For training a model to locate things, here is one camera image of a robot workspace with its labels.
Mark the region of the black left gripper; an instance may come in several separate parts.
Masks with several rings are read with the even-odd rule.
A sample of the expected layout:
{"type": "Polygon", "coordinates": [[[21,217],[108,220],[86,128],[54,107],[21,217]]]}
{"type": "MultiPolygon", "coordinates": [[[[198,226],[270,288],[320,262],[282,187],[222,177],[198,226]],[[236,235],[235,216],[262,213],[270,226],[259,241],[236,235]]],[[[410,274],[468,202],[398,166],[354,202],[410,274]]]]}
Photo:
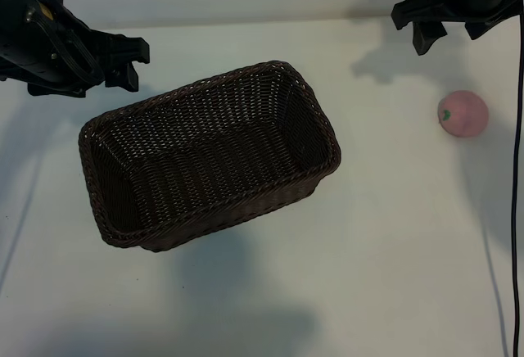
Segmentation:
{"type": "Polygon", "coordinates": [[[31,96],[86,97],[107,88],[138,91],[135,62],[150,62],[143,38],[89,28],[55,0],[1,0],[1,79],[26,82],[31,96]]]}

